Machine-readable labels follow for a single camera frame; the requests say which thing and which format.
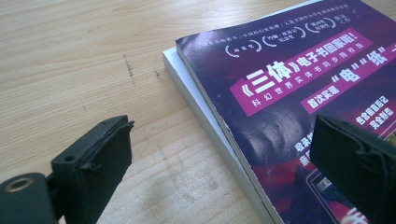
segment clamp hole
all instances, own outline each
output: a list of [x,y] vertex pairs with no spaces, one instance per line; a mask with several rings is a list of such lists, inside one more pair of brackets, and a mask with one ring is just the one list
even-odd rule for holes
[[65,161],[73,161],[75,159],[76,159],[76,157],[74,157],[74,156],[68,156],[68,157],[64,158]]
[[26,189],[31,184],[35,182],[31,177],[23,177],[17,180],[12,181],[9,185],[6,186],[6,192],[13,193],[20,191],[22,189]]

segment wood grain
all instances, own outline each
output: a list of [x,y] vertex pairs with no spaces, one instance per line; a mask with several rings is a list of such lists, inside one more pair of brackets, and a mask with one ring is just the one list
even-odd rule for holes
[[[134,163],[100,223],[259,223],[162,51],[301,2],[0,1],[0,181],[48,175],[96,123],[126,114]],[[396,18],[394,1],[365,2]]]

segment book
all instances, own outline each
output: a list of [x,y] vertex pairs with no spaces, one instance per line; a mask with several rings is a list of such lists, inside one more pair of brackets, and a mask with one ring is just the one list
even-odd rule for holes
[[324,1],[177,41],[275,223],[367,221],[309,146],[319,113],[394,133],[395,27],[360,1]]

